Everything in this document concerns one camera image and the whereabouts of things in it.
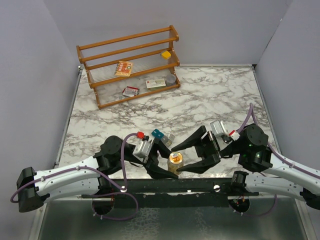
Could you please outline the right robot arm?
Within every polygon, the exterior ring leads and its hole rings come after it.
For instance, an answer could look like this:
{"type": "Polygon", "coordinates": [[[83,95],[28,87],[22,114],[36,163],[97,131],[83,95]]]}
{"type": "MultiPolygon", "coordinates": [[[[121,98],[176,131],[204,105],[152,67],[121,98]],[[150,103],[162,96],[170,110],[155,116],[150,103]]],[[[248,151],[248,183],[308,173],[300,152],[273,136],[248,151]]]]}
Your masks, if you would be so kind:
{"type": "Polygon", "coordinates": [[[179,152],[195,148],[200,161],[178,168],[179,172],[202,174],[216,166],[221,159],[238,155],[242,171],[235,171],[228,185],[236,196],[269,193],[291,197],[307,206],[320,208],[319,170],[296,163],[269,146],[269,137],[252,123],[239,130],[227,132],[220,121],[205,126],[171,150],[179,152]]]}

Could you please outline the teal pill organizer box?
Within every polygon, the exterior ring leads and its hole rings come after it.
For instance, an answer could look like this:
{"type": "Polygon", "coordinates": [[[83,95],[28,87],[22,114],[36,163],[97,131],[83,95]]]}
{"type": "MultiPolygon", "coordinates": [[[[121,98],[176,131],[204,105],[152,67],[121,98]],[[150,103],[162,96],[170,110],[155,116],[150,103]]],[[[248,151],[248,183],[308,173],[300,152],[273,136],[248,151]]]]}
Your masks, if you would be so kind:
{"type": "Polygon", "coordinates": [[[158,129],[154,129],[151,132],[151,135],[154,138],[160,139],[167,147],[170,147],[175,139],[175,135],[173,135],[172,133],[170,133],[169,135],[165,135],[158,129]]]}

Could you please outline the clear pill bottle gold lid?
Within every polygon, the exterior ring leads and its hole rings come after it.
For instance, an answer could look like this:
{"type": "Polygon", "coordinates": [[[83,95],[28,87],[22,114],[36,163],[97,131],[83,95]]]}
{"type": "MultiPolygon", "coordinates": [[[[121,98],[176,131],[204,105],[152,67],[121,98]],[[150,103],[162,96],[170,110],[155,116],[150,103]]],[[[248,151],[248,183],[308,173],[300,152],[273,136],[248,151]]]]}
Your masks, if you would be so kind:
{"type": "Polygon", "coordinates": [[[167,160],[168,171],[178,176],[181,172],[177,171],[177,169],[182,168],[183,166],[183,155],[180,152],[172,152],[167,160]]]}

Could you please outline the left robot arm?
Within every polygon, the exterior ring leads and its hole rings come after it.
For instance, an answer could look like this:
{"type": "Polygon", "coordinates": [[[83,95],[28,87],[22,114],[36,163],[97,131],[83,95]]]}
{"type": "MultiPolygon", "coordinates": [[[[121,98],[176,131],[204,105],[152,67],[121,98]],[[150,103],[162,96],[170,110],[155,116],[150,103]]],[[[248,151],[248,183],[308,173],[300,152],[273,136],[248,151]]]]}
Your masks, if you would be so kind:
{"type": "Polygon", "coordinates": [[[142,132],[130,133],[124,139],[112,135],[99,152],[76,163],[48,170],[23,169],[10,201],[18,205],[19,212],[27,213],[50,201],[72,196],[130,196],[125,162],[142,166],[154,180],[177,179],[176,174],[158,165],[158,156],[168,158],[170,154],[161,140],[149,141],[142,132]]]}

